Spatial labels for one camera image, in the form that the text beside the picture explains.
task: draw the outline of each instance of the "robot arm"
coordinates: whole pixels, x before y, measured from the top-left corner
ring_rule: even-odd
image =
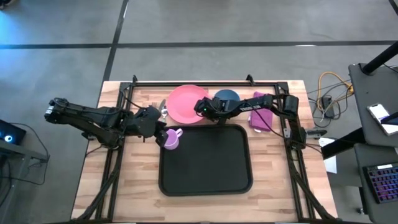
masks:
[[[283,101],[282,110],[273,105],[274,100]],[[195,111],[201,113],[205,118],[218,121],[218,124],[225,124],[227,119],[233,118],[245,111],[258,109],[269,109],[275,115],[285,118],[289,122],[292,130],[288,144],[292,149],[303,149],[306,143],[306,132],[300,125],[298,116],[299,99],[292,95],[264,95],[250,98],[248,100],[220,100],[215,97],[212,100],[204,97],[198,100],[195,105]]]
[[[140,108],[134,114],[121,108],[89,108],[69,103],[66,99],[55,98],[44,118],[53,124],[70,124],[83,131],[83,136],[94,136],[108,148],[122,144],[125,136],[156,137],[156,143],[162,147],[167,140],[165,123],[158,121],[161,114],[152,106]]]

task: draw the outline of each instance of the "purple cup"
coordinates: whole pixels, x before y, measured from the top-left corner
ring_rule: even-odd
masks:
[[[178,144],[180,143],[178,138],[182,135],[182,129],[179,128],[176,131],[173,129],[169,129],[168,131],[166,131],[166,133],[169,135],[169,137],[167,138],[166,143],[164,144],[165,149],[168,150],[176,149],[178,147]]]

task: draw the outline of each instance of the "phone screen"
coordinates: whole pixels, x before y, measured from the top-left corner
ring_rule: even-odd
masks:
[[[389,116],[388,112],[386,111],[386,109],[384,109],[383,105],[371,106],[369,107],[369,110],[371,111],[373,116],[376,117],[379,123],[381,123],[381,120],[383,118]],[[398,131],[398,126],[396,125],[382,124],[381,126],[384,128],[384,130],[386,130],[388,134],[392,134]]]

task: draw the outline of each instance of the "wooden tabletop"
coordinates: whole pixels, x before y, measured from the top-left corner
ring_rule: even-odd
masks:
[[[304,82],[287,81],[291,95],[300,99],[299,117],[304,128],[313,128],[313,119]],[[99,105],[116,106],[120,82],[104,82]],[[140,106],[156,104],[167,99],[173,87],[134,88],[132,101]],[[204,88],[210,96],[222,89]],[[231,87],[241,99],[252,98],[255,91],[274,93],[273,87]],[[282,138],[273,133],[257,133],[248,126],[250,113],[241,113],[227,121],[245,128],[253,173],[253,186],[245,194],[168,197],[158,186],[159,147],[154,138],[146,143],[137,137],[128,137],[124,148],[119,179],[114,222],[292,222],[297,221],[294,198]],[[177,123],[169,116],[167,125]],[[202,120],[200,124],[210,123]],[[281,133],[279,117],[273,116],[272,128]],[[88,151],[99,146],[91,142]],[[322,155],[314,149],[303,150],[310,188],[326,210],[337,217]],[[81,173],[72,218],[81,215],[92,202],[101,185],[106,149],[90,154]],[[303,193],[302,207],[306,211]],[[104,214],[108,204],[105,203]]]

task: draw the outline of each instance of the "pink plate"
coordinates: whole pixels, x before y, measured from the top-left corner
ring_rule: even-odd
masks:
[[[198,100],[209,97],[206,90],[195,85],[182,85],[171,92],[166,101],[167,112],[176,122],[192,124],[202,119],[193,108]]]

